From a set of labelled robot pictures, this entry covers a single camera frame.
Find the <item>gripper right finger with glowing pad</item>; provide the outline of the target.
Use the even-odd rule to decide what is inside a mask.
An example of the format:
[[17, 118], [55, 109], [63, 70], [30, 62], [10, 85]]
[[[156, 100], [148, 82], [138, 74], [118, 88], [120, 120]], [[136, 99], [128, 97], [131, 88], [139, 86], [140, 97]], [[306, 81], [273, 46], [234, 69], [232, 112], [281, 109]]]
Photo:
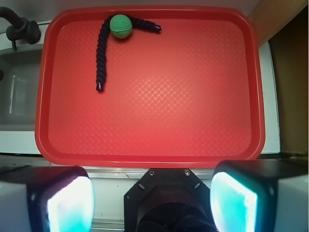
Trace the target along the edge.
[[307, 232], [309, 166], [303, 159], [220, 162], [210, 205], [220, 232]]

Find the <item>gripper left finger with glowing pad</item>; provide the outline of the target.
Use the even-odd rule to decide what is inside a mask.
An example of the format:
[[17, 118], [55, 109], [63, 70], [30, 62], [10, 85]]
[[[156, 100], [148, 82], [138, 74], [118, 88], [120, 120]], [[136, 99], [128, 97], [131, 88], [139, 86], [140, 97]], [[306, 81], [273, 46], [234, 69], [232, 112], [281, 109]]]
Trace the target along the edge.
[[2, 232], [88, 232], [94, 185], [80, 166], [1, 167]]

